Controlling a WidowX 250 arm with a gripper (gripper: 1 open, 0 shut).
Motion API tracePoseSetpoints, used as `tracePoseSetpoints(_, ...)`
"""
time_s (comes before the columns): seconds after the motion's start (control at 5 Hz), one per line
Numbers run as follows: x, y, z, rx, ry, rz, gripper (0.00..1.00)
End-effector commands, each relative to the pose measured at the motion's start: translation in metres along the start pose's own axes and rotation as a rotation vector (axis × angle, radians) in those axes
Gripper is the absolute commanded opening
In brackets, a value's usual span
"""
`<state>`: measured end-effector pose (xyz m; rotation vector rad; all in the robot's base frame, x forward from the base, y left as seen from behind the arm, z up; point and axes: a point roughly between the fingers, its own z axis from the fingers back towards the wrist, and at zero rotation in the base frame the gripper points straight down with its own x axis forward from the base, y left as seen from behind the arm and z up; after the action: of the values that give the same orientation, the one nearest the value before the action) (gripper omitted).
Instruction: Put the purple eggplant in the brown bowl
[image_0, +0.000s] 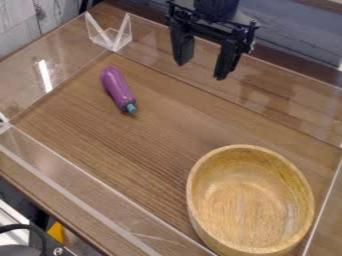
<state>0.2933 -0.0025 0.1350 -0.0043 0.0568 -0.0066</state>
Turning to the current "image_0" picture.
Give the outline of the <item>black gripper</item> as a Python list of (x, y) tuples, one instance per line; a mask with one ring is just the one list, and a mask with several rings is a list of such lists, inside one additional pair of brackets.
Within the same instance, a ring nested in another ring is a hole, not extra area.
[(166, 1), (172, 55), (179, 66), (193, 57), (193, 36), (216, 42), (224, 40), (213, 70), (217, 80), (223, 80), (235, 70), (241, 55), (239, 43), (251, 44), (259, 28), (257, 21), (239, 10), (239, 1)]

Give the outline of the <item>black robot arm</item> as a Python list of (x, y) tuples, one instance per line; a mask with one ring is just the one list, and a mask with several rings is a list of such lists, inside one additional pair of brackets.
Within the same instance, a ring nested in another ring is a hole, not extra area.
[(213, 77), (223, 80), (235, 71), (240, 57), (255, 46), (257, 21), (239, 10), (239, 0), (168, 0), (165, 16), (172, 56), (183, 66), (193, 57), (195, 38), (220, 45)]

